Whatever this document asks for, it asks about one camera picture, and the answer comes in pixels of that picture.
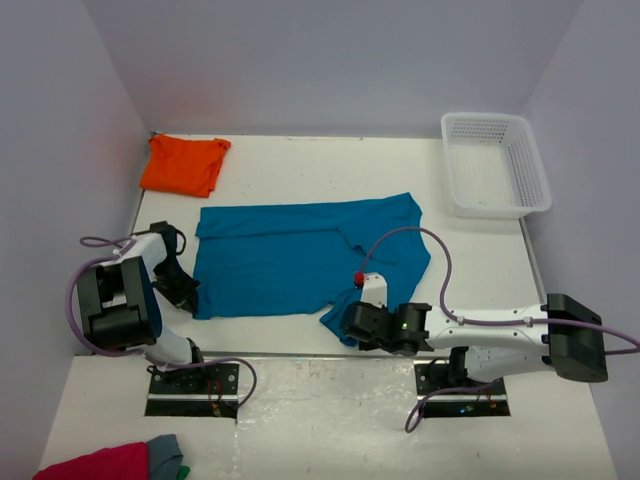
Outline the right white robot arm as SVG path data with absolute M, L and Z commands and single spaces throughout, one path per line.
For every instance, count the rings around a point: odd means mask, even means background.
M 541 305 L 452 315 L 426 303 L 389 310 L 358 301 L 346 308 L 340 328 L 362 350 L 407 357 L 448 350 L 447 383 L 467 393 L 479 383 L 544 370 L 570 381 L 607 381 L 601 325 L 577 300 L 550 294 Z

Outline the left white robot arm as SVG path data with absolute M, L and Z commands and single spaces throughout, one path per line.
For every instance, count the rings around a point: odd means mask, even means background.
M 200 350 L 164 325 L 157 300 L 161 296 L 178 310 L 198 312 L 200 283 L 179 263 L 187 245 L 184 233 L 160 221 L 125 238 L 85 236 L 79 243 L 112 251 L 83 264 L 67 287 L 67 321 L 78 340 L 103 356 L 142 354 L 174 368 L 172 380 L 183 391 L 201 390 L 208 369 Z

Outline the blue t shirt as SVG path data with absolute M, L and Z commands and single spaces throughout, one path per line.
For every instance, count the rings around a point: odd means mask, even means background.
M 340 342 L 359 269 L 387 282 L 391 309 L 411 300 L 431 255 L 422 211 L 403 193 L 337 203 L 206 207 L 196 228 L 196 320 L 313 314 Z

